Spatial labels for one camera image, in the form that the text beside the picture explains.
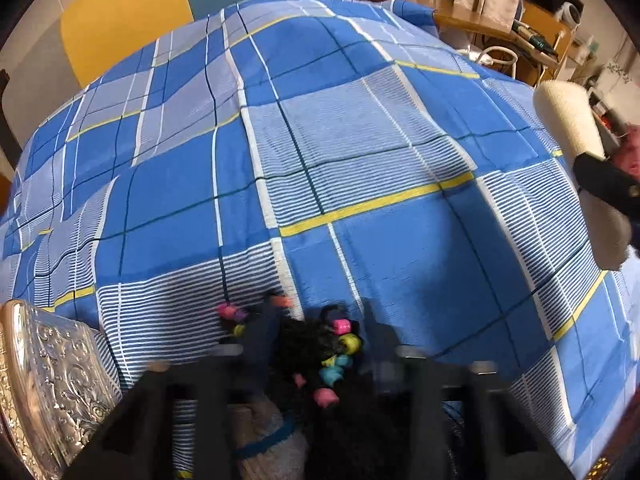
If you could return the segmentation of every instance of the bedsheet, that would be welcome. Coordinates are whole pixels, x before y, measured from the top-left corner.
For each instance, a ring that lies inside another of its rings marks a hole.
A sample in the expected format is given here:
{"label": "bedsheet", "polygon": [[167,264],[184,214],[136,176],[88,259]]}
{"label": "bedsheet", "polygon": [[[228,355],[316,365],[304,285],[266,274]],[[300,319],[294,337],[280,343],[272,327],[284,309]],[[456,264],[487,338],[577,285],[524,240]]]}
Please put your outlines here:
{"label": "bedsheet", "polygon": [[248,0],[135,52],[33,134],[0,240],[0,300],[100,329],[124,389],[270,288],[494,361],[578,477],[636,387],[635,254],[597,268],[532,89],[399,0]]}

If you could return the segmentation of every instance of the teal bead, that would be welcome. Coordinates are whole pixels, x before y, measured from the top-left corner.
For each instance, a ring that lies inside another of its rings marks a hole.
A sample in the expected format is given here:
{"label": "teal bead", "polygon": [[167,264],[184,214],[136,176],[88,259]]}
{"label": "teal bead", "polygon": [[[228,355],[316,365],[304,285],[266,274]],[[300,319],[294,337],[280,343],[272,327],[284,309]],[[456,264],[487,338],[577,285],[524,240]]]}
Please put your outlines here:
{"label": "teal bead", "polygon": [[325,366],[320,368],[320,377],[327,386],[333,386],[335,381],[342,378],[342,368],[339,366]]}
{"label": "teal bead", "polygon": [[338,355],[338,357],[335,358],[335,364],[342,368],[349,368],[353,364],[353,359],[345,354]]}

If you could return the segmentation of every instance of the blue plaid bedsheet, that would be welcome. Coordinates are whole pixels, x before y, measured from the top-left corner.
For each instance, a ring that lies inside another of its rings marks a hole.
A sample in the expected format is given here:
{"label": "blue plaid bedsheet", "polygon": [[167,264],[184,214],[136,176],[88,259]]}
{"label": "blue plaid bedsheet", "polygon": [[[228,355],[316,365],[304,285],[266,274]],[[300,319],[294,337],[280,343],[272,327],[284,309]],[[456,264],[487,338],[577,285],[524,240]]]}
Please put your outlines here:
{"label": "blue plaid bedsheet", "polygon": [[0,300],[100,329],[123,388],[269,288],[496,362],[579,477],[636,387],[638,259],[596,267],[532,89],[400,0],[249,0],[142,48],[33,134],[0,240]]}

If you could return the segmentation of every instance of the yellow bead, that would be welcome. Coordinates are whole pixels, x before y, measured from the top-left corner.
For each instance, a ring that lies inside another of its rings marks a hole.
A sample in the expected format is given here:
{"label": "yellow bead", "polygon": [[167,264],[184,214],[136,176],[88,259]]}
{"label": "yellow bead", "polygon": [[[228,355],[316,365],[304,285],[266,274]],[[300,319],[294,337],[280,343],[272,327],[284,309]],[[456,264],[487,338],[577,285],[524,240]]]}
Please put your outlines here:
{"label": "yellow bead", "polygon": [[347,355],[355,354],[358,350],[360,350],[360,347],[362,346],[362,342],[360,341],[358,336],[353,334],[341,335],[340,341],[342,341],[342,343],[344,344],[346,348],[345,354]]}
{"label": "yellow bead", "polygon": [[335,355],[332,355],[328,359],[322,361],[322,366],[335,366]]}

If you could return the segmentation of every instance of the pink bead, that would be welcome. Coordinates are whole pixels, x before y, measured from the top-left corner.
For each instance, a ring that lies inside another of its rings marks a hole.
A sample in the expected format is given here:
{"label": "pink bead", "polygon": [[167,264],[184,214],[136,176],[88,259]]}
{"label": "pink bead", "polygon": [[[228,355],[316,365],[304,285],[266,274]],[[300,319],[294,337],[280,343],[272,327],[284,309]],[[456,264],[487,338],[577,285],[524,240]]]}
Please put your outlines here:
{"label": "pink bead", "polygon": [[335,392],[330,388],[320,388],[314,391],[314,400],[321,408],[326,408],[330,404],[340,401]]}
{"label": "pink bead", "polygon": [[220,303],[218,305],[218,315],[222,319],[232,321],[236,314],[236,311],[236,307],[234,307],[231,303]]}
{"label": "pink bead", "polygon": [[351,332],[351,323],[348,319],[336,319],[334,321],[334,334],[344,335]]}
{"label": "pink bead", "polygon": [[301,374],[293,374],[293,382],[297,387],[302,388],[306,384],[306,379]]}

